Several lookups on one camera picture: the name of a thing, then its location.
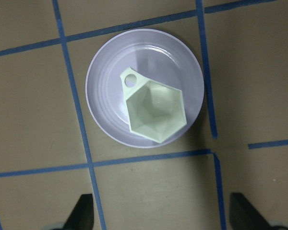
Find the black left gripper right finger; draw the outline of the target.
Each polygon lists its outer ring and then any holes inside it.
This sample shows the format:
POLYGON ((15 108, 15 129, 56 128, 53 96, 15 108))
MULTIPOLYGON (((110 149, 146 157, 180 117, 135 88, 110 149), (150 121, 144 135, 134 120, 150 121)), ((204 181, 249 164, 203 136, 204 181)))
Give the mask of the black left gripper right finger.
POLYGON ((271 226, 242 193, 231 193, 229 222, 233 230, 270 230, 271 226))

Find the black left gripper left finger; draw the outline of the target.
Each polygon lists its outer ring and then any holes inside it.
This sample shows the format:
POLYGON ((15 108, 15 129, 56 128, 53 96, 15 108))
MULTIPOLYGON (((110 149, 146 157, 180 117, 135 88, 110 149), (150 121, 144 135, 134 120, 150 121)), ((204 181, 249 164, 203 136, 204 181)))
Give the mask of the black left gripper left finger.
POLYGON ((82 194, 63 225, 63 230, 92 230, 94 227, 92 194, 82 194))

